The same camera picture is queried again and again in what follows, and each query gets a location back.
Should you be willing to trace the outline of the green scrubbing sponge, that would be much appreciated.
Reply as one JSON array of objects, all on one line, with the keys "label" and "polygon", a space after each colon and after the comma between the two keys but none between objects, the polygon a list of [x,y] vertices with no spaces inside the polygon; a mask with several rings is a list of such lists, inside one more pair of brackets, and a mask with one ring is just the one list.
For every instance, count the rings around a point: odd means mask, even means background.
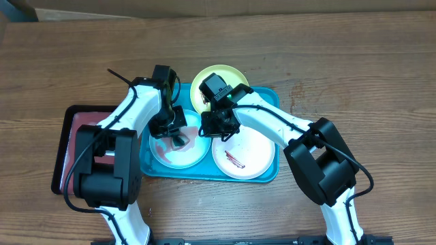
[{"label": "green scrubbing sponge", "polygon": [[185,135],[175,135],[174,137],[171,137],[170,142],[173,150],[180,150],[190,142],[190,139]]}]

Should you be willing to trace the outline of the light blue plate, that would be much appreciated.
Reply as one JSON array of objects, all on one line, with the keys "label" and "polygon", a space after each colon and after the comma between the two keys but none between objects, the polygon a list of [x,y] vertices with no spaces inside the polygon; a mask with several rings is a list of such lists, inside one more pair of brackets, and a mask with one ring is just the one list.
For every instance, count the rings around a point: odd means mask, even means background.
[{"label": "light blue plate", "polygon": [[155,139],[149,136],[150,149],[153,156],[166,167],[184,169],[199,163],[207,154],[211,139],[198,135],[200,115],[192,110],[184,109],[187,126],[180,129],[179,137],[183,146],[175,146],[171,137]]}]

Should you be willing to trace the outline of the yellow-green plate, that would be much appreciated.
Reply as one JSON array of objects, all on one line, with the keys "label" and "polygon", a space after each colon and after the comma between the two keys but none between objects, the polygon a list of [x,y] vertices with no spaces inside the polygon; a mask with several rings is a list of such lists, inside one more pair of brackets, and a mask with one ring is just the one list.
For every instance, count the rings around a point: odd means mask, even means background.
[{"label": "yellow-green plate", "polygon": [[190,99],[195,111],[199,114],[210,110],[210,103],[204,98],[200,92],[199,86],[204,79],[215,73],[223,78],[227,85],[235,88],[239,84],[249,85],[246,77],[236,68],[229,65],[212,65],[200,71],[191,83]]}]

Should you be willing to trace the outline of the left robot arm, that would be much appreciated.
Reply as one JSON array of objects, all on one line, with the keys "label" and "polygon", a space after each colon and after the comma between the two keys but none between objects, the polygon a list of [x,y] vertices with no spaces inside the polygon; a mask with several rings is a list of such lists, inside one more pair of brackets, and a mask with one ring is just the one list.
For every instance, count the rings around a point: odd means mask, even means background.
[{"label": "left robot arm", "polygon": [[95,126],[81,126],[76,133],[74,163],[65,183],[88,206],[75,206],[68,194],[64,200],[76,212],[101,214],[114,244],[153,242],[137,203],[141,183],[138,137],[148,127],[152,137],[169,138],[173,146],[187,143],[180,133],[187,124],[183,109],[174,105],[178,81],[173,73],[128,81],[128,94],[111,115]]}]

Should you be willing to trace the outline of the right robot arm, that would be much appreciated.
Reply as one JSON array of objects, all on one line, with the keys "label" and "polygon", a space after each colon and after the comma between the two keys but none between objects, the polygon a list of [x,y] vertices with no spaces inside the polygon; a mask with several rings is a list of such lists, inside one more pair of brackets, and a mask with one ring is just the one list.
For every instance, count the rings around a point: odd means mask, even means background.
[{"label": "right robot arm", "polygon": [[320,206],[331,244],[367,244],[354,199],[356,174],[368,171],[355,159],[335,125],[296,118],[239,84],[199,87],[211,109],[202,113],[199,133],[229,140],[241,126],[256,130],[283,149],[301,191]]}]

